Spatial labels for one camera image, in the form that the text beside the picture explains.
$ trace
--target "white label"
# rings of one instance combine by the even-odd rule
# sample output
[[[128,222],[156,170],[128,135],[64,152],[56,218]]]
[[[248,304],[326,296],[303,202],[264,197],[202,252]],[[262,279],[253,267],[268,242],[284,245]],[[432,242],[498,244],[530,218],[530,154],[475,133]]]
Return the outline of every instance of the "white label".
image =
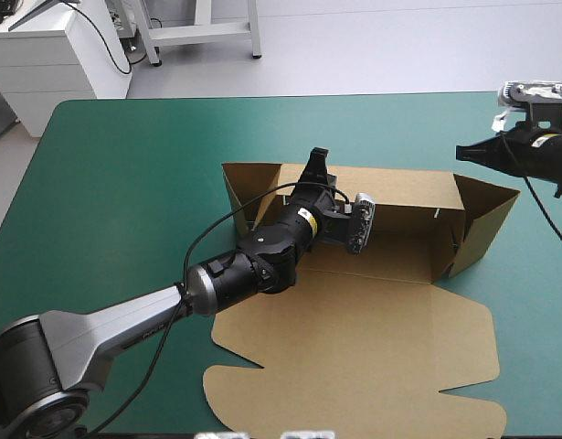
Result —
[[[545,135],[541,135],[539,138],[537,138],[533,144],[531,145],[533,148],[540,148],[544,142],[546,142],[548,139],[550,139],[551,137],[555,137],[556,135],[559,134],[545,134]]]

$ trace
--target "metal frame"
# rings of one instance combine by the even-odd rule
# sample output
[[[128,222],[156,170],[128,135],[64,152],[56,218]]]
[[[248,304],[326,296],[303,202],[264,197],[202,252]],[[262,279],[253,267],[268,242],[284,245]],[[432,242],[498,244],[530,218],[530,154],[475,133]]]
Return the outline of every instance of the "metal frame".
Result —
[[[259,15],[257,0],[247,0],[247,22],[212,24],[212,0],[196,0],[194,24],[191,26],[155,28],[144,0],[132,0],[134,19],[141,33],[146,54],[152,65],[161,65],[158,48],[184,44],[209,43],[232,39],[251,39],[252,57],[262,56],[260,48]]]

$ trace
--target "open cardboard box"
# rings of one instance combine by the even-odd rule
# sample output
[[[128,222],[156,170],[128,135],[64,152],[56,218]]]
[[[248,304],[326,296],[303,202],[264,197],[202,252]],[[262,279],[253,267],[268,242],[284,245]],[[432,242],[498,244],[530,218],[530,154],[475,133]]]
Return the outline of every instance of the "open cardboard box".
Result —
[[[228,163],[238,206],[297,181],[303,165]],[[440,391],[494,380],[499,364],[489,310],[432,285],[480,259],[518,192],[450,172],[329,166],[348,197],[376,201],[360,255],[317,244],[297,285],[259,294],[217,316],[212,337],[261,369],[214,366],[207,400],[235,431],[276,439],[335,430],[340,439],[495,438],[495,402]],[[274,219],[291,189],[235,217],[240,234]]]

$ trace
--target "green table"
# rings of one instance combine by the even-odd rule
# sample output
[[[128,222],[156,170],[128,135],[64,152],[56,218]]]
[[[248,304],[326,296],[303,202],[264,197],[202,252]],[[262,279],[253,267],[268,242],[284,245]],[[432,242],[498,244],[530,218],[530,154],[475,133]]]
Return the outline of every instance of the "green table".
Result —
[[[180,278],[186,246],[228,210],[220,163],[302,162],[312,147],[339,165],[450,169],[497,184],[518,179],[456,162],[454,146],[489,135],[493,93],[66,102],[56,110],[0,230],[0,327],[57,308],[88,312]],[[562,227],[562,199],[536,183]],[[233,244],[232,224],[196,260]],[[562,248],[530,196],[487,256],[445,288],[492,310],[502,374],[455,393],[500,402],[507,434],[562,434]],[[177,325],[143,395],[109,431],[222,428],[203,371],[243,364],[210,340],[212,320]],[[120,357],[85,422],[117,407],[156,340]]]

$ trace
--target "power cord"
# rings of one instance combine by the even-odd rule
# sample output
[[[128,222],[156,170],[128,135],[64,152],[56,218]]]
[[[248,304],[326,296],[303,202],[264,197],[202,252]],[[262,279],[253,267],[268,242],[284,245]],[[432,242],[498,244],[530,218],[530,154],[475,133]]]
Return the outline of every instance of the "power cord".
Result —
[[[514,165],[516,166],[516,170],[520,173],[523,180],[525,181],[526,186],[528,187],[528,190],[530,191],[530,193],[532,194],[533,198],[536,201],[536,204],[538,205],[538,208],[540,209],[541,212],[543,212],[543,215],[545,216],[546,222],[548,222],[548,225],[551,226],[551,229],[553,229],[555,234],[558,236],[558,238],[562,242],[562,232],[561,232],[561,230],[559,230],[559,228],[557,227],[555,222],[551,219],[550,215],[546,211],[545,205],[540,200],[540,197],[536,194],[536,191],[533,188],[533,185],[530,183],[530,179],[528,178],[528,175],[526,174],[525,170],[520,165],[520,162],[518,162],[518,159],[516,158],[516,156],[512,152],[512,149],[508,145],[508,142],[506,141],[506,137],[504,136],[504,132],[500,132],[500,137],[502,137],[502,142],[504,143],[504,149],[506,150],[506,152],[508,153],[508,155],[510,156],[510,158],[514,162]]]
[[[112,61],[112,64],[114,64],[114,67],[123,75],[130,75],[133,72],[133,66],[135,66],[136,64],[142,62],[145,58],[146,58],[146,54],[144,54],[140,59],[137,59],[134,62],[130,62],[130,60],[128,59],[128,69],[127,70],[123,70],[118,63],[116,62],[116,59],[114,58],[114,56],[112,55],[112,52],[110,50],[110,48],[108,47],[108,43],[106,42],[106,38],[104,38],[104,35],[101,34],[100,29],[96,26],[96,24],[91,20],[91,18],[89,18],[85,13],[81,12],[76,6],[72,5],[71,3],[66,2],[65,0],[59,0],[60,3],[70,7],[71,9],[73,9],[74,11],[76,11],[78,14],[80,14],[81,16],[83,16],[86,20],[88,20],[88,22],[91,24],[91,26],[96,30],[96,32],[98,33],[98,35],[100,36],[101,42],[104,44],[104,47],[106,48],[106,51],[108,52],[108,55],[110,56],[110,60]],[[163,22],[161,20],[159,20],[158,18],[151,18],[151,20],[153,21],[157,21],[159,23],[159,25],[161,27],[163,27]]]
[[[173,310],[173,314],[171,314],[171,316],[169,317],[169,321],[168,321],[166,327],[164,328],[164,332],[163,332],[163,335],[161,336],[161,340],[159,341],[157,349],[154,352],[153,359],[151,360],[151,364],[149,365],[146,373],[144,374],[143,380],[138,385],[138,387],[134,390],[134,392],[131,393],[131,395],[121,404],[121,406],[112,415],[110,415],[103,423],[98,425],[91,432],[88,432],[87,434],[82,436],[80,439],[91,439],[94,435],[98,434],[104,428],[106,428],[108,425],[110,425],[114,420],[116,420],[116,418],[118,418],[124,412],[124,410],[126,410],[126,408],[131,404],[131,402],[133,402],[136,399],[136,397],[141,394],[144,387],[149,382],[151,376],[153,375],[154,368],[156,367],[156,364],[159,360],[159,357],[161,357],[161,354],[163,353],[164,343],[166,342],[167,337],[169,337],[169,333],[171,332],[171,327],[173,326],[173,323],[176,321],[177,316],[179,316],[179,313],[181,312],[181,309],[182,309],[183,305],[186,305],[185,299],[188,297],[187,287],[186,287],[186,275],[187,275],[187,271],[189,270],[189,260],[191,258],[191,253],[197,247],[197,245],[213,229],[215,229],[217,226],[219,226],[222,222],[224,222],[225,220],[228,220],[229,218],[233,217],[237,213],[241,212],[242,210],[244,210],[249,205],[257,202],[258,200],[266,197],[267,195],[269,195],[273,192],[276,192],[277,190],[283,189],[285,187],[297,187],[297,186],[323,187],[323,188],[326,188],[326,189],[330,189],[330,190],[336,192],[337,194],[339,194],[340,196],[342,196],[344,198],[345,204],[350,204],[350,200],[344,192],[342,192],[341,190],[339,190],[335,187],[324,185],[323,183],[313,183],[313,182],[285,183],[283,185],[273,187],[272,189],[269,189],[266,192],[263,192],[262,194],[258,195],[257,197],[255,197],[255,198],[251,199],[250,201],[242,204],[237,209],[233,209],[231,212],[224,215],[223,217],[221,217],[217,221],[213,222],[209,227],[207,227],[207,229],[205,229],[199,236],[197,236],[197,238],[195,238],[195,240],[187,248],[186,257],[184,258],[184,262],[183,262],[184,279],[182,281],[182,286],[183,286],[184,292],[182,293],[182,297],[181,297],[181,300],[179,301],[179,304],[175,307],[175,309]]]

